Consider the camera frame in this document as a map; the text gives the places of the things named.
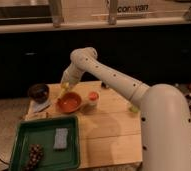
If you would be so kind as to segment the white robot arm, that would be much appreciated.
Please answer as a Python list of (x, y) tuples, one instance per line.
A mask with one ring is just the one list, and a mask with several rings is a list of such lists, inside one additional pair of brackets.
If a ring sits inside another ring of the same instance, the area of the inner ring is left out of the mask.
[(191, 114), (172, 85), (149, 86), (98, 61), (95, 48), (75, 49), (61, 81), (79, 83), (88, 72), (140, 109), (142, 171), (191, 171)]

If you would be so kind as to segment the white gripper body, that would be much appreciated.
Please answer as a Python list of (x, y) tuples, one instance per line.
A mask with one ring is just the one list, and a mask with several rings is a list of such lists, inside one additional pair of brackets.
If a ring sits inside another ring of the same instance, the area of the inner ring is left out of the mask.
[(76, 86), (82, 76), (84, 71), (79, 69), (75, 64), (71, 63), (63, 72), (61, 83), (68, 83), (70, 87)]

